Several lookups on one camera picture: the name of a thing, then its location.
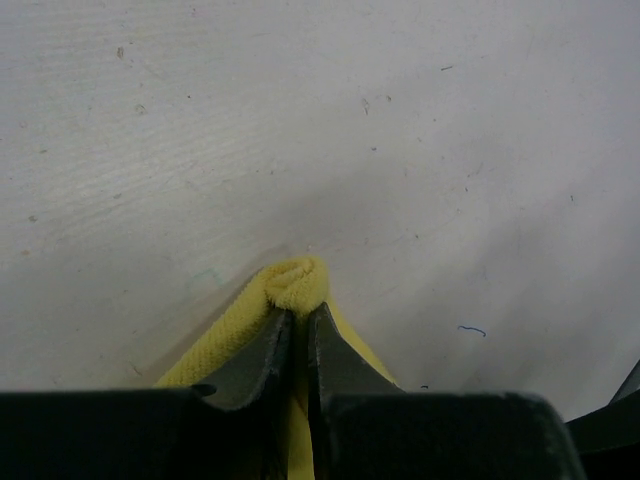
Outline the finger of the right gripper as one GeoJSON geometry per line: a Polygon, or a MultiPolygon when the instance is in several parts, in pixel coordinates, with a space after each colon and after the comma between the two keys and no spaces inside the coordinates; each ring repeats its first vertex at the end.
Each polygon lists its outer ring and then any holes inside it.
{"type": "Polygon", "coordinates": [[[567,423],[581,454],[609,452],[639,443],[639,363],[604,407],[567,423]]]}

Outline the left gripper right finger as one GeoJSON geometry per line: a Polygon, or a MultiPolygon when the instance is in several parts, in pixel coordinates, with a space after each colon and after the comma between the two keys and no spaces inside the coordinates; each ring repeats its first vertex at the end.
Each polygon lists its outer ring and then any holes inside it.
{"type": "Polygon", "coordinates": [[[516,393],[408,393],[309,317],[309,423],[318,479],[582,479],[562,420],[516,393]]]}

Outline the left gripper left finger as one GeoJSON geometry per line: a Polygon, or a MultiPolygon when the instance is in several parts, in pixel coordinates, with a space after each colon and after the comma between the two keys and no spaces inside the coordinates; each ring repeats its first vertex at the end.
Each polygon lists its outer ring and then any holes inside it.
{"type": "Polygon", "coordinates": [[[186,387],[4,392],[4,479],[282,479],[294,317],[186,387]]]}

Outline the yellow towel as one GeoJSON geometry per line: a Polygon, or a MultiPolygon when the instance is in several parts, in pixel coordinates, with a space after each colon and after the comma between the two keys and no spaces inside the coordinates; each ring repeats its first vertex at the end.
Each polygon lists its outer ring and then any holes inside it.
{"type": "Polygon", "coordinates": [[[377,373],[393,382],[388,369],[360,338],[332,300],[329,270],[315,256],[293,257],[260,270],[226,311],[155,383],[190,386],[221,367],[258,333],[273,308],[295,315],[293,387],[288,394],[285,430],[287,477],[313,479],[312,439],[308,421],[307,319],[327,304],[339,334],[377,373]]]}

